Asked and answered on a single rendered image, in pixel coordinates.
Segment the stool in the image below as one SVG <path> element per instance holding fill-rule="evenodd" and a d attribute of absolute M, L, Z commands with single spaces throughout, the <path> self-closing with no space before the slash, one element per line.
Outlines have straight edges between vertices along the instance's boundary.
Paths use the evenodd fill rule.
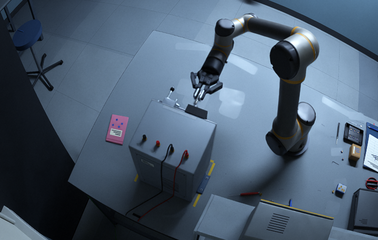
<path fill-rule="evenodd" d="M 62 60 L 48 66 L 45 69 L 43 68 L 43 62 L 44 58 L 46 57 L 46 54 L 43 54 L 42 61 L 39 63 L 36 52 L 33 49 L 33 45 L 37 42 L 40 35 L 42 34 L 42 25 L 39 20 L 31 20 L 26 23 L 24 23 L 22 26 L 20 26 L 16 33 L 14 34 L 14 37 L 12 41 L 14 42 L 14 46 L 17 49 L 17 51 L 23 51 L 28 48 L 30 48 L 31 53 L 33 54 L 34 61 L 36 62 L 37 69 L 39 71 L 28 71 L 27 74 L 37 74 L 37 78 L 33 83 L 33 87 L 36 84 L 37 80 L 40 76 L 43 76 L 46 83 L 49 85 L 48 89 L 53 90 L 53 86 L 50 84 L 50 82 L 47 80 L 47 77 L 44 75 L 45 72 L 51 70 L 57 65 L 61 65 L 63 63 Z"/>

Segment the blue and white cube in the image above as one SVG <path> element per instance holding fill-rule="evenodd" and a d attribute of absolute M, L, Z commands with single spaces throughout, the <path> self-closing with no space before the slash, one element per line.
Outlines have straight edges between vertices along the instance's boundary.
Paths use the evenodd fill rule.
<path fill-rule="evenodd" d="M 341 194 L 345 194 L 345 192 L 346 192 L 346 188 L 347 188 L 347 186 L 345 186 L 345 185 L 339 183 L 339 184 L 337 185 L 336 192 L 341 193 Z"/>

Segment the ventilation slot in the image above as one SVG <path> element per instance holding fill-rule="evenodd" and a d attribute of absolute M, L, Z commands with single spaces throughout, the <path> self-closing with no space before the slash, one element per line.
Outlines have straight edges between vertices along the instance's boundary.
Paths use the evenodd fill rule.
<path fill-rule="evenodd" d="M 170 190 L 173 190 L 173 181 L 170 181 L 168 179 L 162 178 L 162 185 L 164 188 L 168 188 Z M 178 193 L 178 183 L 175 183 L 174 191 Z"/>
<path fill-rule="evenodd" d="M 289 216 L 273 213 L 270 223 L 268 224 L 267 230 L 282 234 L 287 227 L 289 218 Z"/>

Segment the yellow edge strip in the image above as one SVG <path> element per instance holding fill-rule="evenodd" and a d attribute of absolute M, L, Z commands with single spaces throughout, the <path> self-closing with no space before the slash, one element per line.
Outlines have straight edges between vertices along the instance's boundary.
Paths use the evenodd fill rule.
<path fill-rule="evenodd" d="M 212 163 L 211 169 L 209 169 L 209 173 L 208 173 L 208 176 L 210 176 L 210 175 L 211 175 L 211 173 L 212 173 L 212 170 L 214 169 L 214 166 L 215 166 L 215 163 Z"/>
<path fill-rule="evenodd" d="M 309 45 L 311 45 L 312 51 L 314 52 L 314 61 L 315 61 L 315 48 L 312 45 L 312 42 L 309 40 L 309 38 L 307 38 L 307 36 L 303 35 L 302 33 L 297 32 L 296 34 L 303 36 L 309 42 Z"/>
<path fill-rule="evenodd" d="M 292 207 L 292 206 L 286 206 L 286 205 L 283 205 L 283 204 L 280 204 L 280 203 L 275 203 L 273 201 L 268 201 L 268 200 L 264 200 L 264 199 L 261 199 L 261 201 L 262 202 L 271 203 L 273 205 L 283 206 L 285 208 L 295 209 L 295 210 L 298 210 L 298 211 L 301 211 L 301 212 L 304 212 L 304 213 L 309 213 L 309 214 L 314 214 L 314 215 L 319 215 L 319 216 L 323 216 L 323 217 L 326 217 L 326 218 L 334 219 L 334 217 L 331 217 L 331 216 L 326 216 L 326 215 L 318 214 L 318 213 L 311 212 L 311 211 L 305 211 L 305 210 L 302 210 L 302 209 L 299 209 L 299 208 L 295 208 L 295 207 Z"/>
<path fill-rule="evenodd" d="M 281 80 L 287 82 L 288 84 L 301 84 L 303 81 L 305 81 L 305 78 L 306 77 L 304 77 L 302 80 L 299 80 L 299 81 L 290 81 L 290 80 L 286 80 L 286 79 L 282 79 L 282 78 L 281 78 Z"/>
<path fill-rule="evenodd" d="M 274 133 L 274 135 L 275 135 L 276 137 L 278 137 L 278 138 L 280 138 L 280 139 L 283 139 L 283 140 L 287 140 L 287 139 L 291 139 L 291 138 L 293 138 L 293 137 L 298 133 L 298 131 L 296 130 L 296 132 L 295 132 L 295 134 L 293 134 L 293 136 L 288 136 L 288 137 L 282 137 L 282 136 L 277 135 L 277 133 L 274 131 L 274 129 L 273 129 L 273 133 Z"/>
<path fill-rule="evenodd" d="M 198 200 L 201 197 L 201 194 L 198 193 L 198 196 L 196 197 L 195 203 L 193 204 L 193 207 L 196 207 L 196 204 L 198 204 Z"/>
<path fill-rule="evenodd" d="M 303 136 L 304 135 L 304 129 L 302 128 L 302 125 L 297 118 L 296 118 L 296 121 L 298 121 L 298 125 L 301 128 L 301 133 L 302 133 L 302 136 Z"/>
<path fill-rule="evenodd" d="M 238 20 L 237 18 L 235 18 L 237 21 L 239 21 L 239 23 L 242 25 L 242 27 L 243 27 L 243 33 L 245 33 L 245 26 L 243 26 L 243 23 L 240 21 L 240 20 Z"/>
<path fill-rule="evenodd" d="M 293 35 L 293 33 L 295 32 L 295 30 L 298 28 L 298 26 L 296 26 L 296 27 L 294 27 L 293 29 L 292 29 L 292 32 L 290 33 L 290 36 L 291 35 Z"/>
<path fill-rule="evenodd" d="M 214 49 L 212 49 L 212 50 L 220 51 L 220 52 L 224 53 L 224 55 L 228 58 L 227 54 L 226 54 L 224 51 L 222 51 L 222 50 L 220 50 L 220 49 L 218 49 L 218 48 L 214 48 Z"/>
<path fill-rule="evenodd" d="M 249 20 L 250 20 L 251 18 L 253 18 L 253 16 L 252 16 L 252 17 L 250 17 L 250 18 L 249 18 L 249 19 L 248 19 L 248 20 L 246 21 L 246 28 L 248 29 L 248 31 L 250 31 L 250 30 L 249 30 L 249 26 L 248 26 L 248 25 L 249 25 Z"/>
<path fill-rule="evenodd" d="M 230 47 L 232 44 L 230 44 L 230 45 L 228 45 L 228 46 L 221 46 L 221 45 L 219 45 L 216 41 L 214 41 L 214 43 L 217 45 L 217 46 L 219 46 L 219 47 L 222 47 L 222 48 L 228 48 L 228 47 Z"/>

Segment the pink notebook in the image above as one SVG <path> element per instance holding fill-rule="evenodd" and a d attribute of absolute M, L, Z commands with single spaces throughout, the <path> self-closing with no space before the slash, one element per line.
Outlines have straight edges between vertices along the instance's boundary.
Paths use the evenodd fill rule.
<path fill-rule="evenodd" d="M 109 122 L 106 140 L 111 143 L 122 145 L 124 142 L 125 129 L 127 128 L 128 117 L 112 115 Z"/>

